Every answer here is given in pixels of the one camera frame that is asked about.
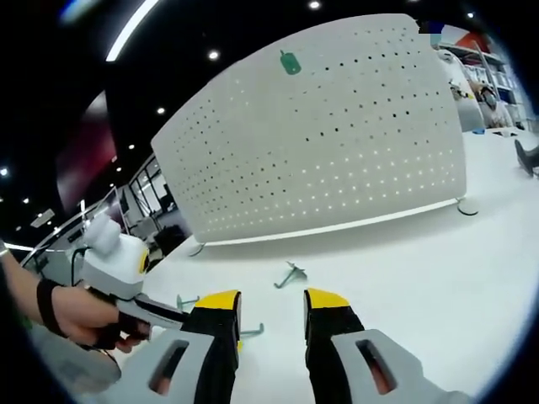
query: person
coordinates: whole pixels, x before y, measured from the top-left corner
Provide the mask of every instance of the person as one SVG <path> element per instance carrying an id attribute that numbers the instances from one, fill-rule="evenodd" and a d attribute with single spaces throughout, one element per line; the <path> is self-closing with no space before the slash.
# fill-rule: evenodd
<path id="1" fill-rule="evenodd" d="M 41 279 L 21 267 L 1 239 L 0 267 L 19 311 L 30 320 L 46 325 L 37 297 Z M 80 345 L 93 346 L 99 339 L 101 328 L 119 322 L 120 313 L 115 306 L 80 287 L 54 287 L 51 291 L 51 305 L 61 333 Z M 141 335 L 149 335 L 148 324 L 138 322 L 137 326 Z M 115 346 L 129 353 L 140 342 L 140 338 L 133 336 L 119 337 Z"/>
<path id="2" fill-rule="evenodd" d="M 481 89 L 481 96 L 483 98 L 481 106 L 481 112 L 483 112 L 483 118 L 487 128 L 506 128 L 513 125 L 511 115 L 505 108 L 505 105 L 496 99 L 496 95 L 492 88 L 487 86 Z"/>

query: ceiling light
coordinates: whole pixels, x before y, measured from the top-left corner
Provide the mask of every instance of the ceiling light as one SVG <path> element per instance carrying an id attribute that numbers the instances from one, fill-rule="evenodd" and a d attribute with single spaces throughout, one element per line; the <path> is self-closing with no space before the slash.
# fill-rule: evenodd
<path id="1" fill-rule="evenodd" d="M 320 2 L 314 1 L 314 2 L 309 3 L 309 8 L 311 10 L 318 10 L 320 8 L 320 6 L 321 6 Z"/>
<path id="2" fill-rule="evenodd" d="M 116 38 L 116 41 L 110 48 L 109 54 L 107 55 L 106 61 L 115 61 L 121 50 L 125 46 L 125 43 L 128 41 L 129 37 L 136 29 L 138 24 L 147 16 L 147 14 L 152 10 L 153 6 L 157 4 L 159 0 L 146 0 L 131 16 L 127 24 L 121 30 L 120 35 Z"/>
<path id="3" fill-rule="evenodd" d="M 208 53 L 208 59 L 210 59 L 211 61 L 216 61 L 217 59 L 219 59 L 219 52 L 217 50 L 210 50 L 210 52 Z"/>

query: shelf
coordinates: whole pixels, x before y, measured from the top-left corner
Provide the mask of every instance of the shelf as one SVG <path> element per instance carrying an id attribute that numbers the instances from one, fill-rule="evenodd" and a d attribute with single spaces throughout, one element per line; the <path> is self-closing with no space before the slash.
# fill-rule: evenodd
<path id="1" fill-rule="evenodd" d="M 453 52 L 457 57 L 473 56 L 473 58 L 475 58 L 477 61 L 481 61 L 481 57 L 479 56 L 479 52 L 477 50 L 466 48 L 464 46 L 445 43 L 440 43 L 440 47 Z M 483 52 L 483 56 L 485 57 L 487 62 L 492 63 L 493 65 L 503 66 L 505 64 L 505 62 L 502 61 L 499 56 L 493 55 L 491 53 Z"/>

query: hand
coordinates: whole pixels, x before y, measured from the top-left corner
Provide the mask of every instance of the hand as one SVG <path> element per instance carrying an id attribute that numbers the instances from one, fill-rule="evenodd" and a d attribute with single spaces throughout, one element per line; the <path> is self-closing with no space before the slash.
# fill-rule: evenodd
<path id="1" fill-rule="evenodd" d="M 75 343 L 92 346 L 99 338 L 99 329 L 118 322 L 118 309 L 78 287 L 56 287 L 52 305 L 60 329 Z M 139 331 L 149 335 L 150 327 L 141 322 Z M 134 337 L 121 338 L 116 347 L 125 353 L 141 342 Z"/>

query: cable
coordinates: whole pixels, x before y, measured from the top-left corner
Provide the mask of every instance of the cable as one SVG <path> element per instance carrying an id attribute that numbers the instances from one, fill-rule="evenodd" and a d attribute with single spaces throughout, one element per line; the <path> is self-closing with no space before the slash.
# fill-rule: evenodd
<path id="1" fill-rule="evenodd" d="M 75 286 L 75 259 L 77 258 L 77 254 L 81 254 L 84 257 L 84 253 L 88 249 L 89 247 L 77 248 L 71 256 L 71 286 Z"/>

